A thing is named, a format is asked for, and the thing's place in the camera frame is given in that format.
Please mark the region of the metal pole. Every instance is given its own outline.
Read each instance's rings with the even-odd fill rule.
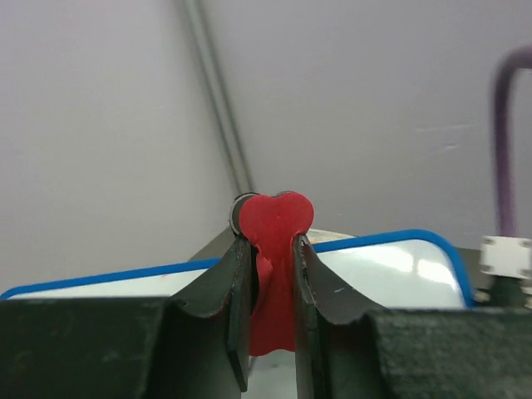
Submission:
[[[224,151],[234,177],[237,194],[254,191],[249,165],[245,159],[242,141],[229,104],[227,89],[215,55],[213,41],[208,29],[200,0],[184,0],[186,18],[190,26],[192,44],[198,56],[200,69],[207,87],[210,105],[218,124]]]

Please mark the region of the gray floor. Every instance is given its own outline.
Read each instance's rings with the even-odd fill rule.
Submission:
[[[233,243],[234,236],[226,229],[205,245],[191,260],[208,259],[222,256]],[[476,288],[485,288],[488,281],[478,267],[480,253],[475,249],[458,249],[471,283]],[[295,358],[292,352],[275,351],[267,356],[256,359],[249,376],[248,392],[243,399],[278,398],[291,399],[297,397]]]

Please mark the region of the white connector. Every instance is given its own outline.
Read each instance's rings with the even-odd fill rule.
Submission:
[[[484,237],[480,253],[480,270],[492,276],[532,278],[532,240]]]

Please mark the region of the red plush toy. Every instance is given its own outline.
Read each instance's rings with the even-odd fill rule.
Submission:
[[[251,315],[249,354],[295,350],[293,321],[293,241],[306,234],[314,209],[303,195],[255,195],[243,205],[239,224],[259,250],[259,297]]]

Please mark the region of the white wall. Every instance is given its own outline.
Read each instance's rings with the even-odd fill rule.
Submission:
[[[232,190],[172,0],[0,3],[0,292],[186,260]]]
[[[316,227],[495,231],[489,93],[532,42],[528,0],[205,0],[261,191],[299,190]],[[532,237],[532,79],[519,81],[520,231]]]

